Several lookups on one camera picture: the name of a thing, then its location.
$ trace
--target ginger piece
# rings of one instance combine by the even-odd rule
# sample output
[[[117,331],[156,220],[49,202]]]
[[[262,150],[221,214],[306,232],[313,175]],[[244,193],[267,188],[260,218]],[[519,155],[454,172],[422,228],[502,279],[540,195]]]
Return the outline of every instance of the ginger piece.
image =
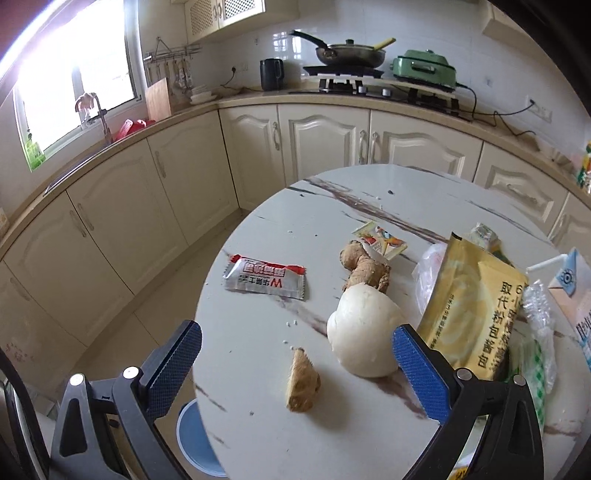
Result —
[[[341,250],[339,256],[340,262],[351,272],[357,268],[359,259],[365,257],[369,258],[369,255],[363,248],[361,242],[358,242],[357,240],[351,240],[347,246]]]
[[[357,285],[357,283],[367,283],[370,287],[385,293],[390,284],[390,266],[376,262],[373,258],[360,258],[357,267],[351,272],[347,283],[343,286],[343,291]]]
[[[287,382],[287,408],[303,413],[314,406],[320,389],[320,375],[308,359],[303,348],[294,350],[290,379]]]

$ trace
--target kitchen cabinet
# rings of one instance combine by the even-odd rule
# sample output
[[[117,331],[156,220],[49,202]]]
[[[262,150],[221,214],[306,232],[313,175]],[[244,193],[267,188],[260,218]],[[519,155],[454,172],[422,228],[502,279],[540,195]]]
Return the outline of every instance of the kitchen cabinet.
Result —
[[[391,113],[371,112],[369,163],[441,171],[472,181],[482,140],[451,128]]]
[[[220,41],[299,17],[294,0],[189,0],[185,22],[189,43]]]
[[[219,116],[238,203],[254,210],[285,188],[277,106],[229,108]]]
[[[279,105],[285,182],[367,163],[369,110]]]
[[[187,248],[147,140],[96,166],[67,192],[92,239],[134,294]]]
[[[85,350],[0,261],[1,347],[18,374],[50,398]]]
[[[485,143],[474,183],[507,197],[548,235],[566,200],[557,181],[510,153]]]
[[[570,192],[549,238],[561,253],[576,247],[591,265],[591,210]]]
[[[33,219],[4,261],[24,288],[17,293],[35,299],[86,346],[133,298],[66,192]]]
[[[189,244],[238,208],[217,112],[162,130],[148,143]]]

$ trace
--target round table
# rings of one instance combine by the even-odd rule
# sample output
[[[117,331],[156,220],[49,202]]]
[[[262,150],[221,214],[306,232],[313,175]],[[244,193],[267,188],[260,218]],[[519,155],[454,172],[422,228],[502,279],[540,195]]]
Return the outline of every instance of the round table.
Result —
[[[411,272],[422,253],[452,231],[465,235],[477,222],[488,225],[522,270],[558,253],[508,199],[446,174],[356,166],[278,192],[248,215],[217,255],[195,317],[203,329],[193,366],[199,409],[232,480],[400,479],[437,430],[402,371],[378,380],[355,377],[340,366],[326,338],[327,319],[348,277],[339,252],[368,219],[408,243],[391,262],[387,295],[414,326],[420,315]],[[304,266],[305,299],[225,290],[222,274],[233,254]],[[547,398],[543,436],[547,479],[572,450],[590,396],[584,357],[572,328],[558,316],[558,378]],[[306,414],[285,407],[290,346],[306,350],[322,379]]]

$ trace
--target upper cabinet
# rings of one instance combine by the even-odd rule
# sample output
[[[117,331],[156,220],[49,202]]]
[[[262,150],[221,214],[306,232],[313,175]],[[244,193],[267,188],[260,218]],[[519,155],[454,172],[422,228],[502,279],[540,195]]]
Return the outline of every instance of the upper cabinet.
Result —
[[[300,16],[297,0],[189,0],[185,22],[189,43],[220,41]]]

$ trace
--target electrical outlet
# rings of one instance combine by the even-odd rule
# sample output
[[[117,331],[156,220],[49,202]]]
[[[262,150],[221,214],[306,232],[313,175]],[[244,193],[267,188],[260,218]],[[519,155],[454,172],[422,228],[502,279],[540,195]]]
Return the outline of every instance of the electrical outlet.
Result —
[[[549,124],[551,124],[552,123],[552,110],[548,110],[543,105],[540,105],[536,100],[534,100],[529,95],[527,97],[525,97],[525,106],[530,106],[532,101],[535,103],[528,110],[528,112],[533,113],[535,116],[539,116],[542,120],[546,120]]]

